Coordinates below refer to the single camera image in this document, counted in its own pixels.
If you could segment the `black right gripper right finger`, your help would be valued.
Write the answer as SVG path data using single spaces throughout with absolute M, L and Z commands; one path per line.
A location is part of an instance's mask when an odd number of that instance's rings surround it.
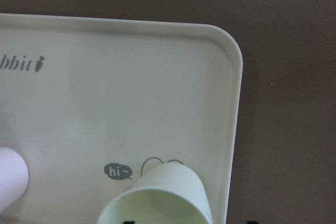
M 247 224 L 259 224 L 259 222 L 255 220 L 247 220 L 246 223 Z

